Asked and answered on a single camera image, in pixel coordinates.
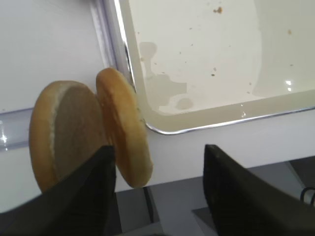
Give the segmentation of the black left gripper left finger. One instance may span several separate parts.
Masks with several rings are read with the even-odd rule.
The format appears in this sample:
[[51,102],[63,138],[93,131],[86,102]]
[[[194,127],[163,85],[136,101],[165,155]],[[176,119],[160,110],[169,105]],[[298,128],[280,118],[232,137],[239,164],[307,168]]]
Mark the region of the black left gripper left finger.
[[0,215],[2,236],[102,236],[115,191],[112,146],[35,199]]

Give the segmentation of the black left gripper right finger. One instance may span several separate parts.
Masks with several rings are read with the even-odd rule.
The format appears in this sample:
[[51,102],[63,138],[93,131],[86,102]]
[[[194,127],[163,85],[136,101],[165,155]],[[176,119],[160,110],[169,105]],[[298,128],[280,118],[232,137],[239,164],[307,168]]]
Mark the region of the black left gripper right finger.
[[204,195],[220,236],[313,236],[315,208],[276,189],[216,145],[204,149]]

